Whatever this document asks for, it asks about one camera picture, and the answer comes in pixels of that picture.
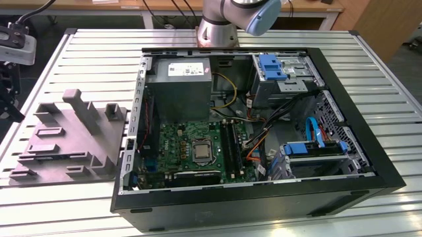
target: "floor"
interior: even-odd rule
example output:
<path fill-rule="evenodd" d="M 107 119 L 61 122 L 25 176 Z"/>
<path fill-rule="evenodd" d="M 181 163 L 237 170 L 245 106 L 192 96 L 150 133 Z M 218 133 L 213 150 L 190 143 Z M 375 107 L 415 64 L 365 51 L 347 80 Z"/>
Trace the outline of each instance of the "floor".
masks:
<path fill-rule="evenodd" d="M 144 28 L 142 18 L 138 16 L 59 16 L 57 18 L 58 24 L 53 25 L 46 16 L 35 16 L 33 23 L 38 33 L 38 57 L 34 66 L 22 67 L 22 94 L 18 97 L 19 105 L 22 106 L 31 89 L 37 83 L 45 66 L 54 53 L 55 47 L 62 39 L 63 33 L 67 28 L 103 28 L 103 29 L 137 29 Z M 172 19 L 176 27 L 188 27 L 185 19 L 178 17 Z M 388 64 L 391 70 L 409 89 L 420 103 L 422 103 L 422 54 L 411 51 L 407 46 L 399 50 L 395 58 Z M 0 120 L 0 142 L 6 136 L 11 122 Z"/>

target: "blue latch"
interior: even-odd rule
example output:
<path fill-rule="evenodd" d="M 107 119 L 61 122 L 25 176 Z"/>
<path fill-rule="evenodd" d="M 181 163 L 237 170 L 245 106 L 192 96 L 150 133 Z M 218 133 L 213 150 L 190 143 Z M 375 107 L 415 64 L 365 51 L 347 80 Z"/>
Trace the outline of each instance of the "blue latch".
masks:
<path fill-rule="evenodd" d="M 285 145 L 285 153 L 286 155 L 308 154 L 309 150 L 306 149 L 305 143 L 293 143 Z"/>
<path fill-rule="evenodd" d="M 347 154 L 348 151 L 349 151 L 348 143 L 344 142 L 344 141 L 341 141 L 338 144 L 340 144 L 340 146 L 341 146 L 341 149 L 343 149 L 343 151 L 344 151 L 344 154 Z"/>
<path fill-rule="evenodd" d="M 260 55 L 260 66 L 264 71 L 265 80 L 288 80 L 288 75 L 282 70 L 282 63 L 274 54 Z"/>

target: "green circuit board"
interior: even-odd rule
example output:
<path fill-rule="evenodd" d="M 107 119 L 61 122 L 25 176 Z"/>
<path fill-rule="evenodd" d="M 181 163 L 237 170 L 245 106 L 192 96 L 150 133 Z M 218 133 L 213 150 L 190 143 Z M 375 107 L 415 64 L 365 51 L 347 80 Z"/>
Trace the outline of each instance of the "green circuit board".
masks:
<path fill-rule="evenodd" d="M 256 169 L 245 167 L 245 175 L 228 178 L 225 170 L 224 146 L 221 143 L 220 122 L 185 122 L 165 123 L 161 125 L 160 134 L 160 157 L 157 160 L 157 174 L 188 170 L 218 170 L 222 172 L 222 183 L 242 183 L 256 181 Z M 246 126 L 244 122 L 236 123 L 240 141 L 248 139 Z M 193 158 L 193 144 L 196 142 L 212 141 L 213 161 L 206 165 L 198 165 Z M 149 183 L 153 188 L 165 188 L 162 177 L 150 173 Z"/>

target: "table leg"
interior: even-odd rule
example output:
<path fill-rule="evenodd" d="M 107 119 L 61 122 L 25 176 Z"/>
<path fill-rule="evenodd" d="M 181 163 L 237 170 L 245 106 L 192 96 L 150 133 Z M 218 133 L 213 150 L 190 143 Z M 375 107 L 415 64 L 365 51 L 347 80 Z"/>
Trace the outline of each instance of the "table leg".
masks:
<path fill-rule="evenodd" d="M 153 16 L 149 11 L 142 11 L 146 29 L 154 29 Z"/>
<path fill-rule="evenodd" d="M 336 19 L 338 17 L 338 12 L 330 12 L 328 13 L 328 16 L 325 17 L 320 30 L 321 31 L 330 31 L 332 27 L 334 25 Z"/>

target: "wooden desk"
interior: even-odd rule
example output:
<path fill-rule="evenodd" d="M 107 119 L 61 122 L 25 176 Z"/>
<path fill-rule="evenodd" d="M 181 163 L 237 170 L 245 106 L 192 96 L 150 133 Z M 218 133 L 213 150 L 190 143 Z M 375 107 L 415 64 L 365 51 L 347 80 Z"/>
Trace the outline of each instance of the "wooden desk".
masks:
<path fill-rule="evenodd" d="M 170 0 L 146 0 L 156 15 L 182 15 Z M 202 15 L 204 0 L 188 0 L 197 15 Z M 37 9 L 47 0 L 0 0 L 0 14 L 21 15 L 29 9 Z M 176 0 L 186 15 L 193 15 L 184 0 Z M 321 30 L 330 30 L 338 13 L 345 7 L 338 0 L 332 5 L 318 0 L 293 0 L 294 17 L 324 18 Z M 280 17 L 289 17 L 290 5 L 282 7 Z M 114 4 L 93 4 L 91 0 L 57 0 L 45 15 L 141 15 L 145 18 L 146 29 L 153 29 L 153 16 L 142 0 L 121 0 Z"/>

